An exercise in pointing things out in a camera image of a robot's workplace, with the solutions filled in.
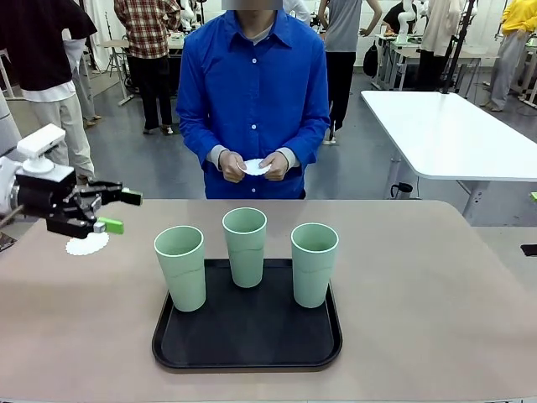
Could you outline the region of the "person's right hand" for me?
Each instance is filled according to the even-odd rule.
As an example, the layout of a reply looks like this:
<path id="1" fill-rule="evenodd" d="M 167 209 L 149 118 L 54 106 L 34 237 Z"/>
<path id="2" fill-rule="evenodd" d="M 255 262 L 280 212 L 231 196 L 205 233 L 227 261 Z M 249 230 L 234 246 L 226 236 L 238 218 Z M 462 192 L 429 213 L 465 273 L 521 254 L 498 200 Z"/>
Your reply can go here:
<path id="1" fill-rule="evenodd" d="M 245 176 L 246 165 L 242 156 L 236 152 L 223 150 L 219 155 L 219 165 L 226 181 L 239 183 Z"/>

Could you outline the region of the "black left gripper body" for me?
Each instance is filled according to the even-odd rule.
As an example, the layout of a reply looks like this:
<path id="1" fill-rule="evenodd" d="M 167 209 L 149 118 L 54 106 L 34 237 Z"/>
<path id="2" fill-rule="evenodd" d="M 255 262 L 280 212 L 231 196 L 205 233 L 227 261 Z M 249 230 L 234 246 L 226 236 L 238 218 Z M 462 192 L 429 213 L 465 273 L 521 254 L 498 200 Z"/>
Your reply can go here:
<path id="1" fill-rule="evenodd" d="M 84 239 L 94 232 L 95 216 L 82 206 L 74 170 L 52 170 L 32 174 L 15 173 L 17 206 L 31 217 L 43 218 L 47 230 Z"/>

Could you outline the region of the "person's left hand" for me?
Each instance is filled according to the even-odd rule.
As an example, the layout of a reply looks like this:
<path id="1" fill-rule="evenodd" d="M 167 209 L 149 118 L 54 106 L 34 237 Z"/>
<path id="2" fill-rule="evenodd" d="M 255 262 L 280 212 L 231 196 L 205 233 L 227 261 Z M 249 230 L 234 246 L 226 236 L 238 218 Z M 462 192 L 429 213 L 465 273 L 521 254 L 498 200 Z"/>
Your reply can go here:
<path id="1" fill-rule="evenodd" d="M 281 152 L 275 151 L 263 159 L 259 167 L 268 168 L 264 173 L 268 181 L 282 181 L 288 171 L 289 161 Z"/>

